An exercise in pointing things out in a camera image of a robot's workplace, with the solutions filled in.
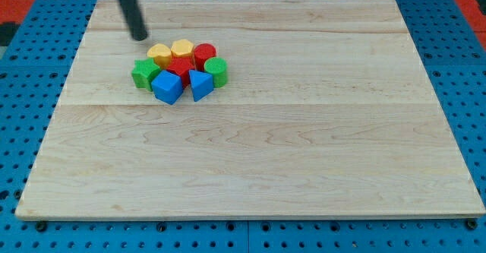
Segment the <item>black cylindrical robot arm rod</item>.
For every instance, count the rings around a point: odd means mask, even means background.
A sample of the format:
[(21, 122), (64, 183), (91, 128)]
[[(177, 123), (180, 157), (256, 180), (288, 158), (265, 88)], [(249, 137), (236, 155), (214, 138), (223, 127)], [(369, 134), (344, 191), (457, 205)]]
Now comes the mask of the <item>black cylindrical robot arm rod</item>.
[(138, 0), (118, 0), (118, 3), (131, 38), (135, 41), (145, 40), (148, 37), (148, 32)]

